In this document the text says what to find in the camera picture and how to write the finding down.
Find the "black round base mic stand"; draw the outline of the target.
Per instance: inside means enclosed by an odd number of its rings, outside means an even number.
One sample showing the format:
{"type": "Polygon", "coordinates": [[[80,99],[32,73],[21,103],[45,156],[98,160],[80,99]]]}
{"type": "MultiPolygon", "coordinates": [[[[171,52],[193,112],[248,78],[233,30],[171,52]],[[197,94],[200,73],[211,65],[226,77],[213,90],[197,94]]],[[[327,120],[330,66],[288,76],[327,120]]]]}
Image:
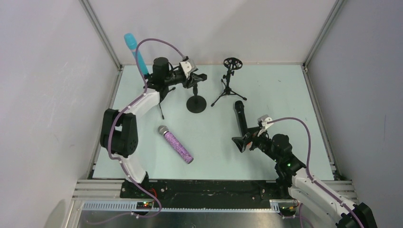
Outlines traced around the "black round base mic stand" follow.
{"type": "Polygon", "coordinates": [[[193,96],[191,96],[187,102],[186,107],[188,111],[198,114],[205,110],[207,102],[204,97],[198,95],[198,84],[192,87],[193,96]]]}

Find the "black microphone orange end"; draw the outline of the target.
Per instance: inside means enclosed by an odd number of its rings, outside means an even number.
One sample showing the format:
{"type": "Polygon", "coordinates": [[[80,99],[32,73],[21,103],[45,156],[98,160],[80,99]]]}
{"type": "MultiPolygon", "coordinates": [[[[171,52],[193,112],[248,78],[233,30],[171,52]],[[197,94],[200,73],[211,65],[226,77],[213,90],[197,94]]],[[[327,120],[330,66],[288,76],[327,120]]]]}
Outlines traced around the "black microphone orange end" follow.
{"type": "Polygon", "coordinates": [[[244,112],[244,104],[241,100],[234,103],[234,109],[237,116],[237,122],[240,129],[240,133],[244,136],[248,132],[247,121],[244,112]]]}

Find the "small black tripod stand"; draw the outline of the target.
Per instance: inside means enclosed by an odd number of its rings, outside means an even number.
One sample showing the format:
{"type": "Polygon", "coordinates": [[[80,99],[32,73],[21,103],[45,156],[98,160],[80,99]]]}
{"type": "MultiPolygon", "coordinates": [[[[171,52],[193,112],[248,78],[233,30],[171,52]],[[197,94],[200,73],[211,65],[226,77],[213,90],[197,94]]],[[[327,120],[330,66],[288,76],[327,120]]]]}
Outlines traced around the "small black tripod stand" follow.
{"type": "Polygon", "coordinates": [[[155,91],[159,92],[158,106],[159,106],[160,111],[161,111],[162,119],[164,120],[165,117],[164,117],[164,114],[163,114],[161,103],[166,98],[166,96],[168,95],[169,92],[171,92],[171,91],[176,89],[176,87],[173,87],[172,89],[169,89],[169,86],[173,85],[172,77],[171,77],[171,75],[168,75],[162,81],[157,82],[156,79],[153,78],[153,74],[146,74],[145,79],[147,81],[148,88],[154,89],[155,91]]]}

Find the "blue microphone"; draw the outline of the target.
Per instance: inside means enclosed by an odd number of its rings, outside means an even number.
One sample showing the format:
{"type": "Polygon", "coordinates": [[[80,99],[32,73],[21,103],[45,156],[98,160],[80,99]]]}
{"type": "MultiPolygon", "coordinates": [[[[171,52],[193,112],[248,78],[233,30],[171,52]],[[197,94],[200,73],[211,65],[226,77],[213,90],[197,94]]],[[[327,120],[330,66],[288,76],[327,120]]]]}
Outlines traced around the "blue microphone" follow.
{"type": "Polygon", "coordinates": [[[144,62],[144,59],[140,53],[140,51],[137,50],[138,42],[134,35],[132,33],[126,33],[124,35],[124,40],[126,46],[129,48],[129,50],[132,52],[133,57],[135,58],[136,65],[139,67],[141,73],[145,76],[149,74],[148,68],[144,62]]]}

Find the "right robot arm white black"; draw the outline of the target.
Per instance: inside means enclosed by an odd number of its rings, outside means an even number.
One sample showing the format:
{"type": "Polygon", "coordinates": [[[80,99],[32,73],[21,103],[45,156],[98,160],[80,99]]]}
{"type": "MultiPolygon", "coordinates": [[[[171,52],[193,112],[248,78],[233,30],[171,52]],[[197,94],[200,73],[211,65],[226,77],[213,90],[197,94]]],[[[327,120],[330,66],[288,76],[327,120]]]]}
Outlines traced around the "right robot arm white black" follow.
{"type": "Polygon", "coordinates": [[[301,202],[326,224],[337,228],[377,227],[369,206],[354,203],[308,174],[307,166],[293,154],[287,135],[269,138],[267,133],[247,133],[232,141],[240,152],[259,149],[271,158],[276,163],[276,183],[281,192],[301,202]]]}

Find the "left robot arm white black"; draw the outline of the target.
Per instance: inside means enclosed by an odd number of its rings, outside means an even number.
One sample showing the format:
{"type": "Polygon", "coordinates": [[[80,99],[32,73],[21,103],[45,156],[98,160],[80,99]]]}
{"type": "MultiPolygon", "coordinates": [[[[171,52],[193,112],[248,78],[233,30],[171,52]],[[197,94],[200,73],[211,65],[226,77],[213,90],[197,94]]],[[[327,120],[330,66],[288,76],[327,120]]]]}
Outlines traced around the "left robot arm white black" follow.
{"type": "Polygon", "coordinates": [[[120,110],[104,112],[100,145],[107,149],[110,159],[120,163],[128,181],[140,184],[147,175],[134,156],[138,145],[137,119],[159,105],[173,86],[196,89],[199,82],[207,80],[206,74],[196,73],[197,69],[188,57],[176,67],[167,58],[158,57],[151,72],[146,66],[140,68],[145,85],[139,97],[120,110]]]}

